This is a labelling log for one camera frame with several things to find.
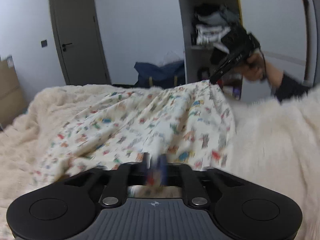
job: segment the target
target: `door handle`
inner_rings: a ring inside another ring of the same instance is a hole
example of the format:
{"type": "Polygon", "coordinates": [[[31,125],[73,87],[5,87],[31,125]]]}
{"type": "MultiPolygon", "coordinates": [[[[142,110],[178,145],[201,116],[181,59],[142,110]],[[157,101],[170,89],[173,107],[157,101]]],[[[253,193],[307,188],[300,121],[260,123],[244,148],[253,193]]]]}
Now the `door handle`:
{"type": "Polygon", "coordinates": [[[65,46],[67,46],[67,45],[71,45],[72,43],[67,43],[67,44],[62,44],[62,47],[64,48],[65,46]]]}
{"type": "Polygon", "coordinates": [[[63,44],[62,44],[62,47],[63,47],[62,50],[63,50],[63,51],[67,51],[66,46],[67,46],[67,45],[71,45],[71,44],[72,44],[72,43],[67,43],[67,44],[64,44],[64,43],[63,43],[63,44]]]}

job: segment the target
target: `bed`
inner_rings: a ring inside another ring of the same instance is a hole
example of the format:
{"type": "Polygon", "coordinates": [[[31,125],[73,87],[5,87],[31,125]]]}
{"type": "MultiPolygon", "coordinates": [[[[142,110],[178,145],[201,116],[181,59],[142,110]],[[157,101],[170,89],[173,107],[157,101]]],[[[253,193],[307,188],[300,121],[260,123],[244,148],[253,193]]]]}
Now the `bed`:
{"type": "Polygon", "coordinates": [[[289,196],[304,216],[296,239],[318,240],[319,102],[315,90],[282,105],[270,99],[247,106],[208,82],[165,91],[45,89],[0,133],[0,239],[13,238],[5,213],[18,196],[99,162],[116,169],[139,161],[156,148],[153,154],[165,152],[169,161],[218,167],[289,196]]]}

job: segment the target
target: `folded clothes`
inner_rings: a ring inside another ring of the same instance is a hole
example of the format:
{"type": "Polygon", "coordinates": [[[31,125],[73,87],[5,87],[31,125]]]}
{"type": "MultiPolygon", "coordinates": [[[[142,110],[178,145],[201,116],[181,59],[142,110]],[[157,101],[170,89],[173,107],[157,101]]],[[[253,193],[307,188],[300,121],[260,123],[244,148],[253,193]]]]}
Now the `folded clothes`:
{"type": "Polygon", "coordinates": [[[205,26],[197,25],[197,39],[196,44],[199,46],[211,46],[216,47],[223,52],[229,53],[228,48],[221,43],[221,39],[230,32],[230,27],[222,26],[205,26]]]}
{"type": "Polygon", "coordinates": [[[228,10],[224,5],[203,3],[195,7],[195,17],[203,24],[226,26],[239,22],[239,15],[228,10]]]}

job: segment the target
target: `grooved gray surface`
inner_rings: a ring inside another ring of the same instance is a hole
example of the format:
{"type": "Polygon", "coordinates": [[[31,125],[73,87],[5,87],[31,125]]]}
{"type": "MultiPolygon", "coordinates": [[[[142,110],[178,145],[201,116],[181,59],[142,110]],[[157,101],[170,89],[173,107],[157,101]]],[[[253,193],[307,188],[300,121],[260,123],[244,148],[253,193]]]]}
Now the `grooved gray surface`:
{"type": "Polygon", "coordinates": [[[128,198],[121,207],[102,210],[84,232],[69,238],[120,239],[231,240],[216,228],[206,211],[188,208],[182,199],[135,198],[128,198]]]}

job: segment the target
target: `person's arm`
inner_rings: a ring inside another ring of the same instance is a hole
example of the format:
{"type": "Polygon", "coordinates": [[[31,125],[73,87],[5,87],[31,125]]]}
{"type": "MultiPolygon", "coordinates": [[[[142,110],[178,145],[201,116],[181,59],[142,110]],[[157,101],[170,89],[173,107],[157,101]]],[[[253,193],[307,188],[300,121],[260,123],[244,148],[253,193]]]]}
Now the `person's arm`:
{"type": "Polygon", "coordinates": [[[294,96],[302,96],[310,90],[310,87],[298,83],[268,61],[266,61],[265,71],[264,68],[263,58],[256,53],[248,58],[247,64],[241,65],[236,71],[249,81],[261,80],[265,72],[270,85],[276,89],[275,96],[280,102],[294,96]]]}

